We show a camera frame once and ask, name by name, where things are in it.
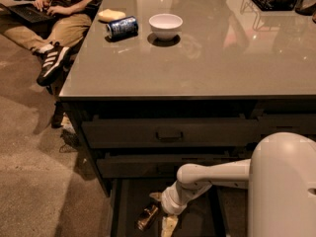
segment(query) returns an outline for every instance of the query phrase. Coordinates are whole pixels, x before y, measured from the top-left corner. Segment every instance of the seated person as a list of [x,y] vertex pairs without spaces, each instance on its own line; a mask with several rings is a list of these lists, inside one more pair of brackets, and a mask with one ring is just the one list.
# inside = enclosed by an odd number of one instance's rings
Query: seated person
[[0,34],[17,45],[41,54],[43,65],[37,82],[48,86],[61,73],[69,48],[77,44],[91,26],[85,7],[92,0],[36,0],[34,6],[56,16],[46,39],[19,23],[11,14],[0,14]]

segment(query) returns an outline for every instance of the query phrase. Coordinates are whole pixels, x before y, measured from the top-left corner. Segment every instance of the khaki pants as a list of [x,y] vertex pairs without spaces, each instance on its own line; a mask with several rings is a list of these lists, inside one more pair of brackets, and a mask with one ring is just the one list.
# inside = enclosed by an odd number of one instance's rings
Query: khaki pants
[[91,26],[91,19],[86,14],[73,14],[58,20],[46,39],[43,39],[33,30],[23,26],[14,17],[0,11],[0,34],[17,45],[35,52],[42,46],[57,41],[60,45],[72,47],[78,43]]

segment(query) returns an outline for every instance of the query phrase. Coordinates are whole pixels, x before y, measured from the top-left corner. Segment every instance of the floor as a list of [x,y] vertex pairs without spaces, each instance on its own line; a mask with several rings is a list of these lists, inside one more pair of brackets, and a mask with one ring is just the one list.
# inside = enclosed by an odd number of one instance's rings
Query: floor
[[[35,56],[0,36],[0,236],[109,236],[110,200],[82,147],[50,127],[54,99],[39,72]],[[244,237],[245,192],[224,189],[223,201],[231,236]]]

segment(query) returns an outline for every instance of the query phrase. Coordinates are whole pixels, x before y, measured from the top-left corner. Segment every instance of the white bowl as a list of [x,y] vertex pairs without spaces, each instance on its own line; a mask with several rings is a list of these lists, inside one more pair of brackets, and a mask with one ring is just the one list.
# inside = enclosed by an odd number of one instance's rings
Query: white bowl
[[149,19],[151,31],[159,40],[173,39],[181,31],[183,20],[173,14],[157,14]]

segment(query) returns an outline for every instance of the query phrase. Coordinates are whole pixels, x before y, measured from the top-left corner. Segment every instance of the black laptop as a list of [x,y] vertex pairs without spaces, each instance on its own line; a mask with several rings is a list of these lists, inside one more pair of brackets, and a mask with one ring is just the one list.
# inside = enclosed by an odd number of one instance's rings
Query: black laptop
[[56,21],[54,16],[50,16],[46,11],[39,11],[33,4],[18,4],[5,6],[0,3],[0,7],[9,11],[15,18],[27,25],[48,24]]

